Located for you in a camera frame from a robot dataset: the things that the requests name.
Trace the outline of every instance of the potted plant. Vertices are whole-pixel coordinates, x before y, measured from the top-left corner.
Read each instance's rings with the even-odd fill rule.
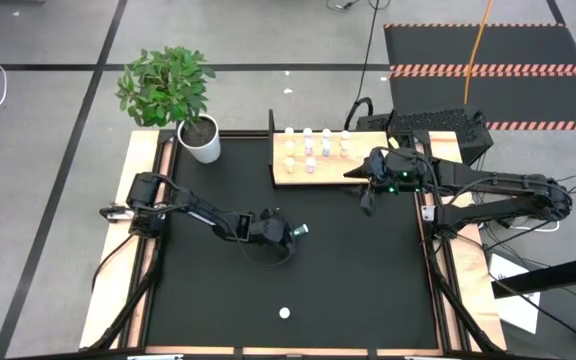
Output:
[[[165,47],[164,52],[141,50],[141,57],[119,78],[120,108],[139,126],[177,125],[177,138],[202,163],[219,157],[219,127],[207,111],[205,76],[212,69],[199,51]]]

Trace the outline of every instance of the white ball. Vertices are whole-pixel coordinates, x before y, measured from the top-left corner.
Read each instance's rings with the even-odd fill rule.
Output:
[[[279,310],[279,317],[281,317],[282,319],[288,319],[289,316],[290,316],[290,310],[288,310],[287,307],[283,307],[281,308],[281,310]]]

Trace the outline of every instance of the gray floor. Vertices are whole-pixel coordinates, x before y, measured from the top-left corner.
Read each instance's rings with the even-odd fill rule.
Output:
[[[576,40],[576,1],[558,0]],[[0,1],[0,60],[94,64],[117,0]],[[371,9],[346,14],[324,0],[129,0],[109,63],[141,48],[182,44],[214,63],[360,63]],[[475,23],[485,0],[392,0],[377,24]],[[497,1],[491,22],[552,23],[545,0]],[[370,61],[386,63],[375,30]],[[72,131],[91,72],[10,72],[0,109],[0,328]],[[8,356],[77,349],[101,256],[106,223],[97,210],[114,198],[134,123],[114,97],[117,72],[104,73]],[[209,112],[224,129],[262,129],[273,108],[278,126],[338,129],[356,95],[359,72],[220,72],[209,84]],[[389,110],[385,73],[366,75],[364,94]],[[293,92],[285,94],[285,89]],[[561,177],[576,173],[576,132],[494,132],[486,168]],[[499,230],[502,238],[510,235]],[[512,244],[550,264],[576,258],[576,196],[554,234]]]

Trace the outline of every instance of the orange cable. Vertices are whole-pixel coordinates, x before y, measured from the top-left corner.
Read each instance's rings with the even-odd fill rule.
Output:
[[[470,88],[470,74],[472,73],[472,66],[475,63],[475,56],[477,55],[477,48],[479,47],[479,42],[481,41],[481,36],[484,33],[484,27],[486,21],[488,21],[488,14],[490,13],[490,8],[492,8],[492,3],[494,0],[488,0],[488,5],[486,6],[486,12],[484,13],[484,18],[481,19],[481,24],[479,24],[479,32],[477,33],[477,39],[475,40],[475,46],[472,48],[472,53],[470,54],[470,63],[468,64],[468,70],[466,72],[466,89],[464,90],[464,105],[468,104],[468,89]]]

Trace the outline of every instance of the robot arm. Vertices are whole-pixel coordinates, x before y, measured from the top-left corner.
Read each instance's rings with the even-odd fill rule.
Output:
[[[425,188],[445,196],[459,196],[467,191],[513,196],[463,208],[451,203],[424,207],[424,221],[432,222],[439,235],[449,238],[454,238],[471,223],[518,216],[558,221],[566,218],[572,208],[572,198],[566,188],[543,175],[476,171],[410,148],[374,148],[362,166],[344,176],[370,180],[369,190],[362,199],[362,207],[369,215],[374,211],[375,192],[411,192]]]
[[[155,204],[161,184],[171,188],[167,204]],[[276,210],[264,210],[259,219],[253,213],[220,210],[192,191],[177,186],[169,177],[150,172],[135,175],[126,204],[134,212],[130,232],[144,237],[154,235],[152,224],[155,219],[172,211],[203,222],[223,240],[268,245],[288,254],[295,251],[295,238],[307,232],[305,227],[293,230],[286,218]]]

